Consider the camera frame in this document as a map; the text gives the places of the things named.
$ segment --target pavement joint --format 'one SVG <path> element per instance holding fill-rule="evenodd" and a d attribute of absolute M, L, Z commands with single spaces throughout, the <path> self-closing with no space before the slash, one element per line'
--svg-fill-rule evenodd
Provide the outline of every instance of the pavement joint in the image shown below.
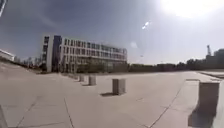
<path fill-rule="evenodd" d="M 70 116 L 70 114 L 69 114 L 69 112 L 68 112 L 68 105 L 67 105 L 67 103 L 66 103 L 66 99 L 65 99 L 65 98 L 64 98 L 64 103 L 65 103 L 66 112 L 67 112 L 67 114 L 68 114 L 69 121 L 70 121 L 70 123 L 71 123 L 71 125 L 72 125 L 72 128 L 75 128 L 74 125 L 73 125 L 73 122 L 72 122 L 72 118 L 71 118 L 71 116 Z"/>
<path fill-rule="evenodd" d="M 32 127 L 43 127 L 43 126 L 51 126 L 51 125 L 57 125 L 57 124 L 63 124 L 63 123 L 64 123 L 64 122 L 58 122 L 58 123 L 41 124 L 41 125 L 34 125 L 34 126 L 10 127 L 10 128 L 32 128 Z"/>
<path fill-rule="evenodd" d="M 173 98 L 173 100 L 171 101 L 171 103 L 169 104 L 169 106 L 162 112 L 162 114 L 160 114 L 159 118 L 156 119 L 156 120 L 153 122 L 153 124 L 152 124 L 149 128 L 152 128 L 152 127 L 153 127 L 153 126 L 154 126 L 154 125 L 161 119 L 161 117 L 166 113 L 166 111 L 167 111 L 168 109 L 170 109 L 171 105 L 172 105 L 173 102 L 176 100 L 176 98 L 177 98 L 177 96 L 179 95 L 181 89 L 183 88 L 185 82 L 186 82 L 186 81 L 183 81 L 183 83 L 181 84 L 181 86 L 180 86 L 180 88 L 179 88 L 179 90 L 178 90 L 176 96 Z"/>
<path fill-rule="evenodd" d="M 41 96 L 37 96 L 37 98 L 34 100 L 34 102 L 30 105 L 29 109 L 24 113 L 23 118 L 19 121 L 19 123 L 17 124 L 16 128 L 19 127 L 19 125 L 23 122 L 25 115 L 27 112 L 29 112 L 37 103 L 37 101 L 41 98 Z"/>

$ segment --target sunlight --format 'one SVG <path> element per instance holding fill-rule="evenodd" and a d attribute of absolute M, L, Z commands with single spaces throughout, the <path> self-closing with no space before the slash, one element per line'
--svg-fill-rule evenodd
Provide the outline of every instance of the sunlight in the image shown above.
<path fill-rule="evenodd" d="M 176 16 L 193 18 L 223 6 L 224 0 L 161 0 L 162 8 Z"/>

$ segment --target white building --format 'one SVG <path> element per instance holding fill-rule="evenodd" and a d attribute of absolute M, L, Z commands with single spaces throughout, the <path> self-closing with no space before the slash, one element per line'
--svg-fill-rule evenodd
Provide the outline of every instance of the white building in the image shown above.
<path fill-rule="evenodd" d="M 90 59 L 93 63 L 102 63 L 110 67 L 127 62 L 127 50 L 124 48 L 57 35 L 44 36 L 42 46 L 42 63 L 46 65 L 48 72 L 58 71 L 59 67 L 73 72 L 76 65 L 87 64 Z"/>
<path fill-rule="evenodd" d="M 14 61 L 15 55 L 0 49 L 0 57 L 5 58 L 10 61 Z"/>

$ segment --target distant building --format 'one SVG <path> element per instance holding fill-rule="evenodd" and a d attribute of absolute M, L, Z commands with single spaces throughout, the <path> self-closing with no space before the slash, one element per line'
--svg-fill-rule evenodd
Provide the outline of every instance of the distant building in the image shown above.
<path fill-rule="evenodd" d="M 42 65 L 48 72 L 75 72 L 77 66 L 93 63 L 113 67 L 127 62 L 127 50 L 104 44 L 46 35 L 41 47 Z"/>
<path fill-rule="evenodd" d="M 5 58 L 10 61 L 14 61 L 15 55 L 0 49 L 0 57 Z"/>

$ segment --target concrete bollard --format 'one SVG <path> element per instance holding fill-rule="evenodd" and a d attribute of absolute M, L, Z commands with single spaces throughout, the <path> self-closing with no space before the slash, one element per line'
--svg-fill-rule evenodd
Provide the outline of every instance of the concrete bollard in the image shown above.
<path fill-rule="evenodd" d="M 8 128 L 1 105 L 0 105 L 0 128 Z"/>
<path fill-rule="evenodd" d="M 79 75 L 79 82 L 84 82 L 84 76 L 83 75 Z"/>
<path fill-rule="evenodd" d="M 200 82 L 197 112 L 202 115 L 216 116 L 219 99 L 219 82 Z"/>
<path fill-rule="evenodd" d="M 125 79 L 113 79 L 113 94 L 122 95 L 125 92 Z"/>
<path fill-rule="evenodd" d="M 96 85 L 96 77 L 89 76 L 89 85 Z"/>

